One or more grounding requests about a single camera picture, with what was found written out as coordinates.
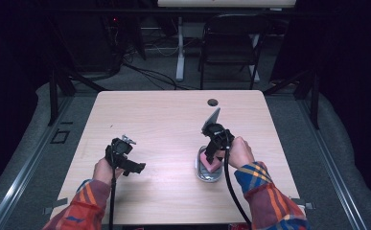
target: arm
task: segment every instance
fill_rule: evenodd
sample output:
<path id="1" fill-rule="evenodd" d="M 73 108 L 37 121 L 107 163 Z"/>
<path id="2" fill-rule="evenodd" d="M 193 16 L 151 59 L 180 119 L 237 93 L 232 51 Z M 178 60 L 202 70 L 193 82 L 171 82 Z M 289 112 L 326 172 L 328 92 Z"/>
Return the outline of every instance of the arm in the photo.
<path id="1" fill-rule="evenodd" d="M 123 170 L 116 170 L 116 178 Z M 113 170 L 103 158 L 95 165 L 93 178 L 78 188 L 71 204 L 44 226 L 48 229 L 101 229 L 111 190 Z"/>
<path id="2" fill-rule="evenodd" d="M 253 229 L 310 229 L 299 207 L 272 183 L 263 162 L 244 165 L 235 175 L 250 205 Z"/>

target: table surface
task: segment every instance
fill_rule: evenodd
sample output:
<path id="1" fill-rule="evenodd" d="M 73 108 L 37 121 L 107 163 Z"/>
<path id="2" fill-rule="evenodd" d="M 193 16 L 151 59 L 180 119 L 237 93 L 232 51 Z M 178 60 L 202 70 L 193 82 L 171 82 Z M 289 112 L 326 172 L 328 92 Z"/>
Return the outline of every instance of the table surface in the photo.
<path id="1" fill-rule="evenodd" d="M 201 128 L 216 109 L 208 105 L 210 99 L 219 102 L 218 123 L 248 142 L 282 193 L 299 198 L 265 98 L 255 90 L 100 93 L 58 198 L 71 201 L 84 179 L 92 177 L 106 146 L 125 134 L 137 142 L 128 159 L 147 166 L 118 178 L 115 224 L 244 222 L 224 175 L 215 183 L 197 178 L 197 152 L 210 141 Z M 251 217 L 234 171 L 229 167 L 235 193 Z M 108 223 L 108 203 L 103 223 Z M 65 207 L 54 209 L 52 217 Z"/>
<path id="2" fill-rule="evenodd" d="M 293 8 L 296 0 L 158 0 L 158 7 Z"/>

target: white table leg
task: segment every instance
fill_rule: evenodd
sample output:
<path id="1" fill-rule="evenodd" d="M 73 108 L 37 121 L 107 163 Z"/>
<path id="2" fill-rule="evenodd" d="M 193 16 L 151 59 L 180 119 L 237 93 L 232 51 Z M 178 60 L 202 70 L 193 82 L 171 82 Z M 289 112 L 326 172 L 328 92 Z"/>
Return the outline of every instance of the white table leg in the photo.
<path id="1" fill-rule="evenodd" d="M 178 63 L 176 65 L 176 80 L 183 81 L 184 80 L 184 64 L 185 64 L 185 57 L 184 57 L 184 41 L 183 41 L 183 33 L 182 33 L 182 17 L 178 18 Z"/>

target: black clamp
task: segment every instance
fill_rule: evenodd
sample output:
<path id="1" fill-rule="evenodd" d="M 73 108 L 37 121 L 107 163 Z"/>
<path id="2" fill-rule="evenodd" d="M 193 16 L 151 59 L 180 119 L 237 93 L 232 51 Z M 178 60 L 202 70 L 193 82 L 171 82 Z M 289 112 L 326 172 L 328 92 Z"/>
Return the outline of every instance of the black clamp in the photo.
<path id="1" fill-rule="evenodd" d="M 217 150 L 225 150 L 227 146 L 230 147 L 235 139 L 229 129 L 224 129 L 222 125 L 216 123 L 208 125 L 202 130 L 202 133 L 211 139 L 205 151 L 209 164 L 212 164 Z"/>
<path id="2" fill-rule="evenodd" d="M 130 173 L 140 173 L 145 167 L 146 163 L 135 163 L 128 160 L 128 154 L 131 152 L 133 147 L 131 144 L 136 144 L 131 139 L 122 136 L 122 139 L 114 138 L 111 141 L 111 145 L 107 146 L 105 150 L 105 159 L 109 165 L 115 170 L 120 168 L 125 170 L 123 175 L 128 176 Z"/>

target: black curtain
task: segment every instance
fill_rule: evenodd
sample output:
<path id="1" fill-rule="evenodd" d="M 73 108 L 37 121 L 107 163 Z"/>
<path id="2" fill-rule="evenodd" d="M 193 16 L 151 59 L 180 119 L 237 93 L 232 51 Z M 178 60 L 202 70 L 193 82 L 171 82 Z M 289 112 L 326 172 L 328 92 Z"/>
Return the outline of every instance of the black curtain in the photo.
<path id="1" fill-rule="evenodd" d="M 36 51 L 30 16 L 16 1 L 0 0 L 0 175 L 35 112 L 35 91 L 48 81 Z"/>
<path id="2" fill-rule="evenodd" d="M 318 54 L 327 54 L 317 66 L 320 92 L 345 125 L 356 166 L 371 189 L 371 1 L 299 0 L 296 8 L 343 16 L 292 19 L 271 79 L 287 80 L 311 68 Z M 325 36 L 329 31 L 332 36 Z M 332 39 L 332 49 L 326 52 L 325 37 Z"/>

